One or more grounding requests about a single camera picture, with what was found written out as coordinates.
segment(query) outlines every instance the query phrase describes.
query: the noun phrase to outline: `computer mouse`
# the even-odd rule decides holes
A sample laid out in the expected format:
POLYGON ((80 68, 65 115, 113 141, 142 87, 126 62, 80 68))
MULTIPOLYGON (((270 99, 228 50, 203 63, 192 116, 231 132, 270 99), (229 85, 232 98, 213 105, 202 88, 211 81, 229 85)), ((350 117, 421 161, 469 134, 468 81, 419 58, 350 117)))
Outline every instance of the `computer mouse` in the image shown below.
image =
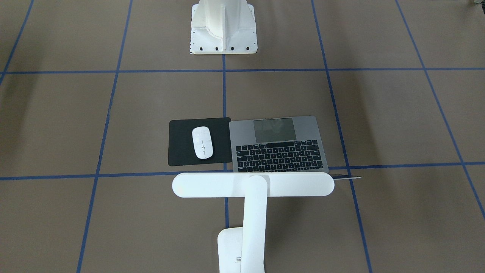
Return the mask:
POLYGON ((200 159, 207 159, 212 156, 212 140, 209 128, 200 126, 192 130, 195 155, 200 159))

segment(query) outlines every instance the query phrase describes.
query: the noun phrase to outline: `black keyboard key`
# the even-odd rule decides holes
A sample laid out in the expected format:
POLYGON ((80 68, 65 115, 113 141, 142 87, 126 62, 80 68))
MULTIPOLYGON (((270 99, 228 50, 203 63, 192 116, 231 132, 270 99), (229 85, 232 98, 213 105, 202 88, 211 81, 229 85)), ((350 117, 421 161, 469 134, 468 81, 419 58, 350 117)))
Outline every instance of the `black keyboard key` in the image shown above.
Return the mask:
POLYGON ((293 141, 266 143, 267 148, 278 148, 278 147, 289 147, 289 146, 293 146, 293 141))
POLYGON ((318 145, 307 145, 306 146, 307 150, 318 150, 318 145))
POLYGON ((249 155, 249 151, 239 151, 239 152, 236 152, 236 156, 244 156, 244 155, 249 155))

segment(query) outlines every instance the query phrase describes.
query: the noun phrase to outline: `mouse pad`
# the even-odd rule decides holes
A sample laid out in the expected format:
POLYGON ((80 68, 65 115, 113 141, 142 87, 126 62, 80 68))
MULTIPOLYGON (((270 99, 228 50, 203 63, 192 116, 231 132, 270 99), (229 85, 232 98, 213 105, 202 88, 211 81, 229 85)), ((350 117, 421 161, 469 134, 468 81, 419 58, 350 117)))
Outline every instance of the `mouse pad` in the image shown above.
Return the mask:
POLYGON ((232 162, 230 118, 171 120, 168 129, 168 165, 185 166, 196 164, 232 162), (213 154, 207 159, 195 155, 192 129, 206 126, 212 139, 213 154))

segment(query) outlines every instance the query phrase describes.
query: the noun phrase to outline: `laptop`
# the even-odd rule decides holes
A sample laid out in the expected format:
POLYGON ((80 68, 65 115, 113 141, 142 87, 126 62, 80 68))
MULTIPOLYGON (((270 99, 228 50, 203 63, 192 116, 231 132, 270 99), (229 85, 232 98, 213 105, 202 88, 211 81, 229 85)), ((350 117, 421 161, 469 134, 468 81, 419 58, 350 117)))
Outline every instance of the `laptop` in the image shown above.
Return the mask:
POLYGON ((314 116, 231 121, 229 133, 234 172, 329 171, 314 116))

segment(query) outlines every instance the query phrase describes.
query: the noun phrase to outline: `brown floor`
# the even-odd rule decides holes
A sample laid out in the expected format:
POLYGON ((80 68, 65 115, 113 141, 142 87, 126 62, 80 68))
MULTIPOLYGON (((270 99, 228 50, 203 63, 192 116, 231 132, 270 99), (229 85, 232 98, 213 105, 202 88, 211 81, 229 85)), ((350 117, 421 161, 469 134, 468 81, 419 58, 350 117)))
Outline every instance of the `brown floor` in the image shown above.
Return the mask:
POLYGON ((189 55, 196 0, 0 1, 0 272, 218 272, 243 200, 171 182, 232 164, 168 166, 169 121, 300 115, 363 178, 271 198, 267 273, 485 272, 481 7, 249 3, 258 53, 224 57, 189 55))

